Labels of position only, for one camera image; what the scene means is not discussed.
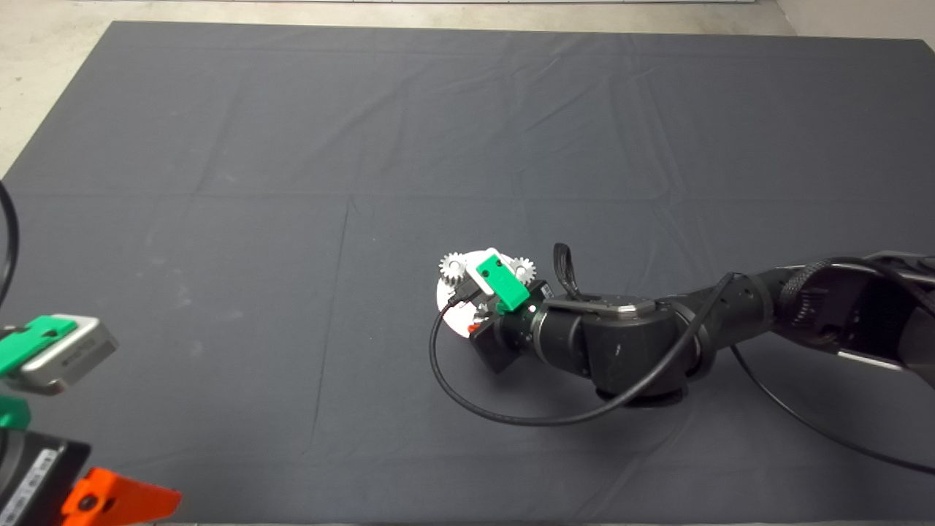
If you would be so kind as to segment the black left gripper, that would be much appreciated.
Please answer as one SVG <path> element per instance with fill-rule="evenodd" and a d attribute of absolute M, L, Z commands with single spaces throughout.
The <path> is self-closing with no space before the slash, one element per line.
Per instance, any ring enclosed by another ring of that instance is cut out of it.
<path fill-rule="evenodd" d="M 113 470 L 91 468 L 77 480 L 90 455 L 84 442 L 2 430 L 1 524 L 134 525 L 178 509 L 183 493 Z"/>

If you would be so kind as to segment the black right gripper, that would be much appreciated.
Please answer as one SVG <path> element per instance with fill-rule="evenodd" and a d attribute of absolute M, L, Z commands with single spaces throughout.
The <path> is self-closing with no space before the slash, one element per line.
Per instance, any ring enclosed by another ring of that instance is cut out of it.
<path fill-rule="evenodd" d="M 470 345 L 494 374 L 505 372 L 521 357 L 548 364 L 541 348 L 541 326 L 548 309 L 548 300 L 529 300 L 513 312 L 491 310 L 486 319 L 470 325 Z"/>

